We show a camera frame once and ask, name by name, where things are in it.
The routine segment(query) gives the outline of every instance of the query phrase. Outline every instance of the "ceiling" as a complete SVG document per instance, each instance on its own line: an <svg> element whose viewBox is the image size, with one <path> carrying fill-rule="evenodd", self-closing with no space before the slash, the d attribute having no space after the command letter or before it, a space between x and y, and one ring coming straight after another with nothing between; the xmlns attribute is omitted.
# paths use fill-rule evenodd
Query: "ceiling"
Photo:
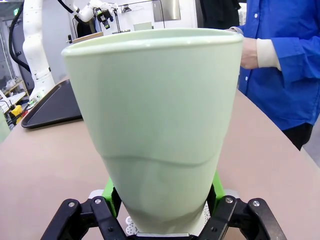
<svg viewBox="0 0 320 240"><path fill-rule="evenodd" d="M14 10L23 0L0 0L0 18L13 17Z"/></svg>

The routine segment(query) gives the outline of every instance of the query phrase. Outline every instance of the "white cuff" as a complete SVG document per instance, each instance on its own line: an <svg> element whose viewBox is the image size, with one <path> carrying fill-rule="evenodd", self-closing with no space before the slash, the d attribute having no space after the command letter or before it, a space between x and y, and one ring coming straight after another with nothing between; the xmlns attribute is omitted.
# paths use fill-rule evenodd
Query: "white cuff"
<svg viewBox="0 0 320 240"><path fill-rule="evenodd" d="M232 26L229 29L234 30L235 32L237 32L239 34L242 34L242 35L244 34L244 32L239 27Z"/></svg>
<svg viewBox="0 0 320 240"><path fill-rule="evenodd" d="M259 68L275 67L281 71L280 62L271 39L256 40L256 53Z"/></svg>

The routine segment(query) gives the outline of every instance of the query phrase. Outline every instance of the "hand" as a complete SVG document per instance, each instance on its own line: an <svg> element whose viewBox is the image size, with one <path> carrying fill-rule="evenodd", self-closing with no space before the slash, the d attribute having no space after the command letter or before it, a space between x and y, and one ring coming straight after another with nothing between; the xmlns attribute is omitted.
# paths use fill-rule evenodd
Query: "hand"
<svg viewBox="0 0 320 240"><path fill-rule="evenodd" d="M257 39L245 37L243 41L241 67L245 69L257 69L258 54L257 54Z"/></svg>

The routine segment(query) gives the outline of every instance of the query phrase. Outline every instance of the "cup rim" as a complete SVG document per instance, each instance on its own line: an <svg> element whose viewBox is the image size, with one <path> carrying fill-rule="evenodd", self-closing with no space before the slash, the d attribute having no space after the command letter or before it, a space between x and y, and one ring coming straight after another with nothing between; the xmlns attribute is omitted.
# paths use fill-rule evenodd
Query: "cup rim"
<svg viewBox="0 0 320 240"><path fill-rule="evenodd" d="M166 28L124 32L101 36L70 45L62 50L64 57L150 50L170 47L225 45L240 43L237 32L210 28Z"/></svg>

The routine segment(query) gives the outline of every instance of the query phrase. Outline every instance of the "green exit sign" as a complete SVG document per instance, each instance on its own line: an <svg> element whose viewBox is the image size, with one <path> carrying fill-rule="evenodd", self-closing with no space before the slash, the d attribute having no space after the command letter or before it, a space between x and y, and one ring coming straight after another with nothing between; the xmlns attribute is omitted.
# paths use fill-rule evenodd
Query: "green exit sign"
<svg viewBox="0 0 320 240"><path fill-rule="evenodd" d="M19 8L16 8L15 10L13 10L13 15L17 15L18 14L18 12L19 12Z"/></svg>

